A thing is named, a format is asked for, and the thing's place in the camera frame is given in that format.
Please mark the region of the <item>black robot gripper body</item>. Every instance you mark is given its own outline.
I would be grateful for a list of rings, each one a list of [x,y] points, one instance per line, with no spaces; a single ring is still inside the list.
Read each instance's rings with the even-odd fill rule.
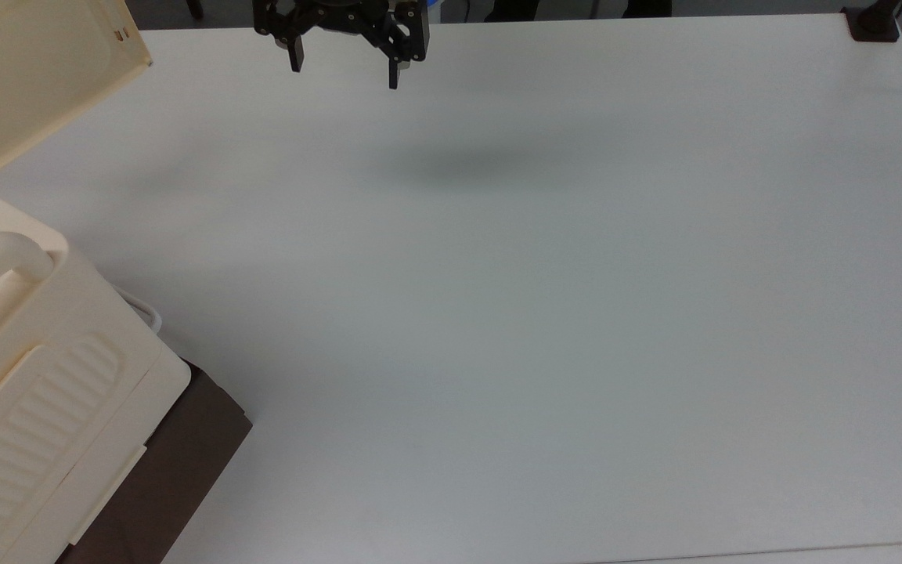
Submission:
[[[287,50],[287,37],[313,28],[361,36],[387,58],[396,49],[403,63],[428,56],[429,20],[425,1],[294,1],[280,12],[278,1],[254,1],[254,31]]]

